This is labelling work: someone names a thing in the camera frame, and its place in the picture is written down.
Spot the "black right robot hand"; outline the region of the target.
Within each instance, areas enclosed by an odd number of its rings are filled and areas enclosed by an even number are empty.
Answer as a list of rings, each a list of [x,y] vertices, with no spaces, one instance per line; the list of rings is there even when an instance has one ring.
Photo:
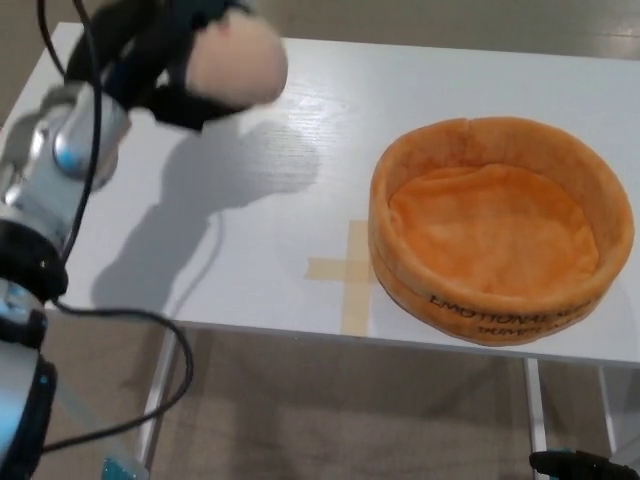
[[[529,455],[537,473],[558,480],[639,480],[639,473],[607,457],[584,452],[546,450]]]

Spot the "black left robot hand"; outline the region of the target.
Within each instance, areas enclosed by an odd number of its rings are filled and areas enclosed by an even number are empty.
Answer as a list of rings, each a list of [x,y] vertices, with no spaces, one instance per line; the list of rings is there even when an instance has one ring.
[[[147,109],[160,123],[199,132],[256,104],[187,84],[196,36],[229,13],[251,11],[240,1],[112,1],[90,17],[93,41],[77,40],[64,79],[92,83],[102,74],[103,92],[124,109]]]

